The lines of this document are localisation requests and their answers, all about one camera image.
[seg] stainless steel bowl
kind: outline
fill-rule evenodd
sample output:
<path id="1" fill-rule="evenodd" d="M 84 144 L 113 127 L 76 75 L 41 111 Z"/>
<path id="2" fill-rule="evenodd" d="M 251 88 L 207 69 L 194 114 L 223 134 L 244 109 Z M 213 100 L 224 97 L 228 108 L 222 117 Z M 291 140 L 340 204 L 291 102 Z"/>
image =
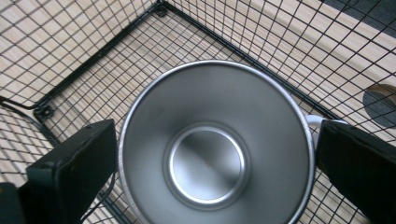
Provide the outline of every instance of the stainless steel bowl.
<path id="1" fill-rule="evenodd" d="M 202 61 L 154 80 L 122 128 L 120 179 L 143 223 L 287 223 L 314 146 L 291 97 L 248 66 Z"/>

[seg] black wire grid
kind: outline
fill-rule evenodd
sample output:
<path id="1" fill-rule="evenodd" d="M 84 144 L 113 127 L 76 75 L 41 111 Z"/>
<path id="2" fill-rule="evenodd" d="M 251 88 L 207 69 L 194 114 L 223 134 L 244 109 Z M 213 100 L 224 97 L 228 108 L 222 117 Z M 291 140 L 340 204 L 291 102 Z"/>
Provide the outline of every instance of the black wire grid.
<path id="1" fill-rule="evenodd" d="M 335 0 L 2 2 L 0 181 L 21 186 L 29 164 L 84 125 L 114 119 L 119 132 L 155 77 L 198 60 L 256 67 L 305 113 L 344 119 L 396 145 L 389 119 L 396 116 L 396 14 L 378 18 L 384 2 L 364 9 Z M 382 84 L 388 94 L 364 105 L 367 88 Z M 375 104 L 387 112 L 369 116 Z M 119 180 L 86 222 L 139 223 Z M 368 221 L 317 170 L 300 222 Z"/>

